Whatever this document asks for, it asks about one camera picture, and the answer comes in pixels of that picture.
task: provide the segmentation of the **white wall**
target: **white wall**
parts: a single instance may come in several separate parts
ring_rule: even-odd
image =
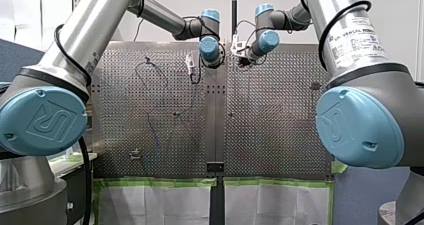
[[[157,0],[181,16],[199,15],[204,8],[216,8],[221,12],[221,37],[231,40],[231,0]],[[370,16],[389,57],[407,65],[414,78],[420,74],[424,79],[424,69],[418,68],[418,42],[420,0],[370,0],[373,8]],[[262,3],[272,3],[276,9],[290,9],[299,0],[239,0],[239,17],[254,21],[256,6]],[[122,38],[132,41],[138,19],[127,13],[119,28]],[[247,39],[252,31],[249,25],[239,29],[241,39]],[[293,33],[280,32],[283,43],[318,43],[314,29]],[[144,22],[140,29],[138,41],[173,41],[166,31]]]

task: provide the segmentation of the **metal stand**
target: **metal stand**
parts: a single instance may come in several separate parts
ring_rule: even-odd
[[[1,224],[66,225],[66,182],[55,181],[47,159],[0,161]]]
[[[396,202],[383,204],[378,211],[379,225],[403,225],[414,218],[423,209],[424,171],[411,168],[405,187]]]

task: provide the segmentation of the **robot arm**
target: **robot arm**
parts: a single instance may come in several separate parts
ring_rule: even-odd
[[[239,43],[238,35],[233,39],[232,52],[240,58],[240,66],[256,63],[261,57],[272,52],[280,43],[275,30],[303,31],[311,23],[311,16],[299,4],[290,11],[274,10],[269,3],[256,8],[256,40],[246,49],[246,44]]]
[[[319,136],[351,166],[422,167],[423,93],[389,60],[361,0],[306,0],[330,75],[317,106]]]
[[[128,11],[170,32],[175,40],[200,38],[199,52],[203,64],[216,68],[221,63],[219,45],[220,14],[215,9],[203,10],[200,17],[185,20],[154,0],[142,0]]]
[[[204,63],[219,64],[216,10],[185,21],[153,0],[81,0],[40,63],[22,68],[0,97],[0,153],[48,156],[79,139],[87,124],[90,75],[127,9],[178,40],[200,37]]]

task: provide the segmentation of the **metal frame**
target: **metal frame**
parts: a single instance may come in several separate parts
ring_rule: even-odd
[[[140,51],[142,53],[149,53],[154,51],[162,51],[164,56],[165,53],[173,53],[172,49],[177,49],[180,52],[178,53],[178,56],[180,56],[181,60],[181,69],[185,70],[185,64],[183,59],[183,54],[181,51],[184,51],[184,53],[188,53],[189,51],[192,51],[194,56],[198,54],[198,43],[122,43],[122,42],[112,42],[109,45],[108,50],[106,50],[105,57],[107,58],[108,55],[114,55],[116,53],[122,53],[123,51],[126,52],[126,55],[123,58],[123,61],[120,61],[122,64],[126,64],[128,59],[134,59],[134,58],[140,58],[143,57],[140,55]],[[278,61],[278,59],[281,57],[281,54],[283,52],[291,52],[294,55],[292,57],[289,57],[288,61],[284,61],[285,64],[282,65],[293,65],[289,64],[290,59],[296,59],[296,56],[302,56],[302,53],[306,52],[306,56],[308,57],[308,63],[306,65],[310,64],[316,64],[315,71],[319,71],[320,67],[318,66],[318,58],[316,54],[316,45],[283,45],[280,46],[276,50],[276,56],[277,58],[273,57],[274,55],[270,55],[269,61],[271,63],[275,63],[275,61]],[[328,153],[325,155],[324,160],[326,163],[326,172],[320,173],[320,174],[283,174],[283,173],[251,173],[251,174],[234,174],[234,173],[228,173],[226,172],[227,164],[226,162],[226,156],[228,155],[228,129],[229,129],[229,123],[228,119],[231,119],[230,114],[232,113],[232,107],[229,107],[229,103],[231,105],[231,102],[229,101],[229,97],[231,96],[231,89],[234,89],[231,86],[234,86],[234,84],[231,84],[231,81],[227,81],[227,79],[231,78],[231,69],[237,69],[235,64],[235,57],[228,54],[225,63],[219,67],[218,69],[209,69],[209,68],[203,68],[202,69],[202,81],[200,83],[200,86],[203,88],[203,95],[204,95],[204,110],[203,111],[203,122],[204,122],[204,131],[203,131],[203,146],[204,146],[204,174],[200,175],[199,177],[215,177],[217,179],[217,186],[212,187],[211,189],[211,205],[210,205],[210,224],[225,224],[225,188],[224,188],[224,176],[269,176],[269,177],[291,177],[291,178],[300,178],[300,179],[332,179],[331,175],[331,161],[332,157]],[[103,62],[108,62],[109,66],[113,63],[113,61],[109,60],[103,60]],[[263,67],[253,68],[255,69],[266,69],[267,66],[264,65]],[[122,75],[121,71],[119,70],[120,67],[117,67],[116,70],[113,71],[110,67],[109,72],[113,73],[116,72],[116,76],[121,76],[120,79],[128,79],[128,77],[125,77]],[[102,137],[99,137],[98,135],[101,134],[101,124],[100,124],[100,117],[102,114],[101,111],[98,110],[98,106],[96,106],[96,102],[101,101],[102,96],[106,96],[105,94],[106,90],[103,90],[101,83],[101,75],[103,72],[103,66],[99,65],[97,70],[95,71],[93,75],[93,85],[92,85],[92,99],[94,104],[93,109],[93,146],[95,151],[100,153],[98,162],[96,164],[97,168],[99,166],[102,166],[101,163],[101,154],[104,152],[102,150],[101,144],[103,143]],[[325,74],[324,71],[319,71],[320,76]],[[131,156],[134,156],[137,158],[137,156],[140,157],[141,152],[135,151],[131,154]],[[167,178],[187,178],[187,177],[194,177],[189,174],[155,174],[156,177],[167,177]]]

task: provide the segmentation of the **metal pegboard wall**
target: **metal pegboard wall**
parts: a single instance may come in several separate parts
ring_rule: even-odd
[[[315,128],[327,81],[315,45],[282,45],[263,65],[229,58],[226,176],[326,178],[332,157]]]
[[[203,81],[192,85],[185,65],[197,46],[109,45],[92,90],[96,177],[206,175]]]

